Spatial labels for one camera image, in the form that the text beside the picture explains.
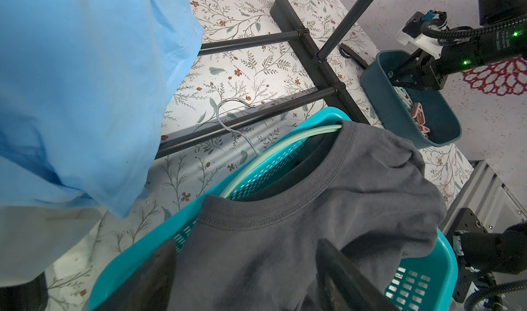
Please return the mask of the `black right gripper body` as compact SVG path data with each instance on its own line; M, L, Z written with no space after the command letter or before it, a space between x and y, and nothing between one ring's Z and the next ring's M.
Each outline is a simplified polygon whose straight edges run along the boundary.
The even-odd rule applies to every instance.
M388 73L394 87L418 91L443 89L447 76L436 69L435 58L421 49L416 50L406 61Z

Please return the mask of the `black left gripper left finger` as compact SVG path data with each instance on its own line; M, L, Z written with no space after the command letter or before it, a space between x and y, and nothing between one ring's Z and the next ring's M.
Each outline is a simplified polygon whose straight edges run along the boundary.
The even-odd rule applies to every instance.
M176 276L176 243L166 240L97 310L167 310Z

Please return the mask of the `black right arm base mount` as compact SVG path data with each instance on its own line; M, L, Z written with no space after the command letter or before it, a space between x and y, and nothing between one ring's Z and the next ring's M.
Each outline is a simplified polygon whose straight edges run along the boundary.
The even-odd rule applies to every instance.
M519 275L526 270L526 222L512 225L502 233L491 233L469 208L455 215L447 230L454 249L458 280L453 298L467 299L470 284L491 274Z

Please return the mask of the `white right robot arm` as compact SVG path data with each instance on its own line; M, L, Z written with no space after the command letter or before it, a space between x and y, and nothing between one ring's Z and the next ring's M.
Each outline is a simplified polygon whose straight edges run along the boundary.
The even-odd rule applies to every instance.
M480 27L449 28L440 10L415 13L397 35L417 46L387 75L395 87L440 90L450 74L526 56L526 0L478 0Z

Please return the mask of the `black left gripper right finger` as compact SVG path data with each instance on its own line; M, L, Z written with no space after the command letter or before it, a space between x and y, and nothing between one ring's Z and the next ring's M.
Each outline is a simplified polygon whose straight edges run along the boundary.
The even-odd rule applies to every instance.
M316 248L318 296L328 310L396 310L327 239Z

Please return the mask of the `light blue t-shirt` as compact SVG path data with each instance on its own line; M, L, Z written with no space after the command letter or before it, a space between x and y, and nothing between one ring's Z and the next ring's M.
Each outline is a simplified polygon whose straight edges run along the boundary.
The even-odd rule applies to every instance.
M1 205L126 217L203 33L190 0L1 0Z

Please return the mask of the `dark grey t-shirt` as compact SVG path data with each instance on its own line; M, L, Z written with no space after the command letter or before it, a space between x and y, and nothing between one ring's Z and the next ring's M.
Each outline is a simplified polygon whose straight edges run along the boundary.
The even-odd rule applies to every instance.
M421 153L344 121L307 140L284 177L239 201L208 195L180 253L169 310L320 310L316 247L327 239L379 291L424 257L446 215Z

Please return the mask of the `white t-shirt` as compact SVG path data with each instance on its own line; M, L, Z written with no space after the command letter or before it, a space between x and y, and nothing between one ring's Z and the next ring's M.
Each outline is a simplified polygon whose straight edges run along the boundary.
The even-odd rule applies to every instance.
M48 268L65 279L89 268L104 208L1 208L1 286L17 286Z

